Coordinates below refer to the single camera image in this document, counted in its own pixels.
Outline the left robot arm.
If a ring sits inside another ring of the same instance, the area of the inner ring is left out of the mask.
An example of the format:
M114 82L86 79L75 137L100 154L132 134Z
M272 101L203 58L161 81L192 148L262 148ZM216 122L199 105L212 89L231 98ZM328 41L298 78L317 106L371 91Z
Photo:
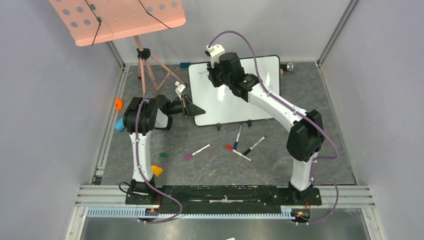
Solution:
M123 115L133 152L133 174L125 191L127 205L152 204L158 198L151 164L151 135L154 130L169 131L173 115L194 117L206 111L185 94L173 101L160 94L153 98L133 97Z

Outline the white whiteboard black frame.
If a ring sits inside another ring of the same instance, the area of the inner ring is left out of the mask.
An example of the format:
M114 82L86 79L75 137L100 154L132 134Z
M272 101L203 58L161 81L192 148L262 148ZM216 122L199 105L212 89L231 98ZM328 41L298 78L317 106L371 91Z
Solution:
M280 58L277 55L258 56L258 72L265 85L274 93L280 93ZM190 91L193 103L205 110L194 117L198 127L223 125L249 120L266 120L271 116L259 107L233 95L222 85L214 87L208 79L207 63L193 63L188 67Z

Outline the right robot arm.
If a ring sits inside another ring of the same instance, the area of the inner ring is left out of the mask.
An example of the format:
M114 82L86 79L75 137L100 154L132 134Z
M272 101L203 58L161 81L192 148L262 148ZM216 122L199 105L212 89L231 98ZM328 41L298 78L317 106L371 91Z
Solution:
M236 53L209 49L205 54L210 57L208 79L215 88L227 86L234 96L262 109L288 131L286 149L293 157L293 170L286 200L302 204L313 195L312 163L325 141L321 114L315 109L298 108L275 95L257 75L245 73Z

